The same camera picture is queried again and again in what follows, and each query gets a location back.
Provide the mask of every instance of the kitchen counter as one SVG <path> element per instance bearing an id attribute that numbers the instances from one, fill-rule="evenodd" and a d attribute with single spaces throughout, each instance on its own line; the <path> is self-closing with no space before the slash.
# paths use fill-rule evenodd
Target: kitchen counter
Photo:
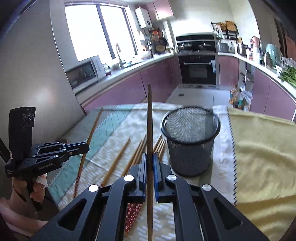
<path id="1" fill-rule="evenodd" d="M 88 88 L 84 89 L 83 91 L 76 94 L 76 98 L 79 102 L 79 104 L 83 104 L 85 101 L 87 101 L 89 98 L 94 96 L 95 94 L 98 94 L 102 90 L 114 85 L 118 81 L 122 80 L 125 77 L 130 76 L 131 74 L 134 74 L 136 72 L 139 72 L 140 70 L 153 65 L 157 62 L 163 61 L 167 58 L 173 57 L 173 53 L 167 53 L 167 54 L 161 54 L 161 55 L 154 55 L 152 59 L 148 59 L 144 62 L 135 64 L 134 66 L 114 71 L 110 76 L 106 76 L 99 82 L 89 86 Z"/>
<path id="2" fill-rule="evenodd" d="M 235 58 L 238 58 L 240 60 L 243 60 L 247 62 L 248 64 L 253 65 L 257 69 L 261 70 L 264 74 L 269 76 L 274 82 L 279 84 L 282 88 L 284 88 L 290 95 L 293 97 L 293 99 L 296 101 L 296 89 L 291 86 L 289 83 L 282 81 L 276 74 L 276 70 L 265 68 L 263 65 L 254 62 L 253 60 L 247 59 L 246 57 L 240 56 L 238 54 L 233 53 L 222 53 L 219 52 L 218 55 L 220 56 L 233 56 Z"/>

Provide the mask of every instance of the teal tablecloth stripe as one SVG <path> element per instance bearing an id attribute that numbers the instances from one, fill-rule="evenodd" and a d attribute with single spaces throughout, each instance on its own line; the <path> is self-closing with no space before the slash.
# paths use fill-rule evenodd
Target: teal tablecloth stripe
<path id="1" fill-rule="evenodd" d="M 113 131 L 124 121 L 128 116 L 133 105 L 119 106 L 96 130 L 91 140 L 89 151 L 86 155 L 86 162 L 100 150 Z M 49 192 L 56 204 L 60 202 L 66 191 L 76 180 L 78 168 L 82 155 L 72 156 L 62 165 L 62 172 L 56 176 L 55 181 L 48 188 Z"/>

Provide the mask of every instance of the black mesh basket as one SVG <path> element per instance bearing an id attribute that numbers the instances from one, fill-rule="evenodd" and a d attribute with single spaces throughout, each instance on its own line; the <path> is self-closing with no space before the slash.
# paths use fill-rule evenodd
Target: black mesh basket
<path id="1" fill-rule="evenodd" d="M 165 114 L 161 131 L 167 137 L 172 169 L 178 175 L 196 177 L 209 166 L 220 121 L 209 110 L 184 107 Z"/>

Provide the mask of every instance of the basket rim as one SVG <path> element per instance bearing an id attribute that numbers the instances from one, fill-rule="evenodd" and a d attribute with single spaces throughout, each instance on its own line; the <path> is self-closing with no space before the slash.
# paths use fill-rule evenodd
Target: basket rim
<path id="1" fill-rule="evenodd" d="M 165 130 L 165 127 L 164 127 L 164 121 L 165 119 L 173 112 L 177 111 L 177 110 L 180 110 L 180 109 L 186 109 L 186 108 L 198 108 L 198 109 L 202 109 L 202 110 L 205 110 L 207 112 L 210 112 L 211 114 L 213 114 L 217 120 L 218 120 L 218 125 L 217 125 L 217 128 L 216 130 L 213 132 L 213 134 L 207 138 L 207 139 L 204 139 L 202 141 L 197 141 L 197 142 L 182 142 L 182 141 L 178 141 L 174 138 L 172 138 L 168 133 L 167 131 Z M 218 118 L 218 116 L 216 114 L 214 114 L 212 111 L 208 110 L 208 109 L 205 109 L 205 108 L 202 108 L 202 107 L 199 107 L 199 106 L 184 106 L 182 108 L 178 108 L 176 110 L 170 110 L 168 111 L 162 118 L 161 120 L 161 123 L 160 123 L 160 129 L 161 129 L 161 132 L 165 135 L 166 138 L 168 138 L 169 140 L 173 141 L 173 142 L 176 142 L 178 144 L 182 144 L 182 145 L 196 145 L 196 144 L 204 144 L 204 143 L 207 143 L 207 142 L 210 142 L 212 141 L 220 132 L 220 129 L 221 129 L 221 123 L 220 123 L 220 120 Z"/>

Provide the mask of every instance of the window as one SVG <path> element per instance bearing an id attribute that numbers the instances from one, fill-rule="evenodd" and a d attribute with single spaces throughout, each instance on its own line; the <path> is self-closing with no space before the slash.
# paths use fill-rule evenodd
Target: window
<path id="1" fill-rule="evenodd" d="M 136 54 L 124 8 L 88 4 L 67 6 L 65 12 L 78 61 L 98 55 L 102 63 L 109 63 L 117 57 L 116 43 L 121 58 Z"/>

